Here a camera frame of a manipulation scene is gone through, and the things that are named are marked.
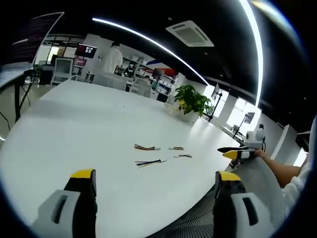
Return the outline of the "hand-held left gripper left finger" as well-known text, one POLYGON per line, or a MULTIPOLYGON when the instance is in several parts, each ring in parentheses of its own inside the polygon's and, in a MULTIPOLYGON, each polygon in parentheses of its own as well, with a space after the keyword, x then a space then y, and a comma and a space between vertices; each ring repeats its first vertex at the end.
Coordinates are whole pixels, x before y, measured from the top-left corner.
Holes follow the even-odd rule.
POLYGON ((39 238, 95 238, 96 196, 96 170, 76 171, 40 205, 32 231, 39 238))

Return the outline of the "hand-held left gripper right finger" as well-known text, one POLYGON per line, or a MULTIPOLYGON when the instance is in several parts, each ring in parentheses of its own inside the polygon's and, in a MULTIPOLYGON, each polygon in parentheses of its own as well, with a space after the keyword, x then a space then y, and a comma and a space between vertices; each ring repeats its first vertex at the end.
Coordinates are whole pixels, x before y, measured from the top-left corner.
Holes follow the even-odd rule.
POLYGON ((272 172, 215 174, 213 236, 270 238, 280 226, 280 186, 272 172))

